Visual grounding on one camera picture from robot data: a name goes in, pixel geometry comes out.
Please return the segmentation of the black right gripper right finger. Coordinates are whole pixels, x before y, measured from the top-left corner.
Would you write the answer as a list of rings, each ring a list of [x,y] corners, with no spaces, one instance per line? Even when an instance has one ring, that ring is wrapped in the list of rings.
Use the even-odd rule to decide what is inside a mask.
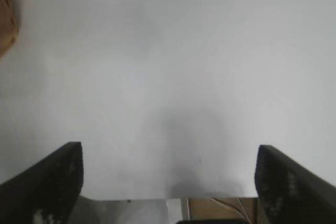
[[[269,223],[335,223],[335,187],[275,147],[259,146],[254,181]]]

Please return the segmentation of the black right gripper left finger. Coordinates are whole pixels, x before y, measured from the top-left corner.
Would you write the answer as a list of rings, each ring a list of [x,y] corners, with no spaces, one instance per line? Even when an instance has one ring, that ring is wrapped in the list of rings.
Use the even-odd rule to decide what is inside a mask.
[[[67,223],[83,186],[80,142],[1,184],[1,223]]]

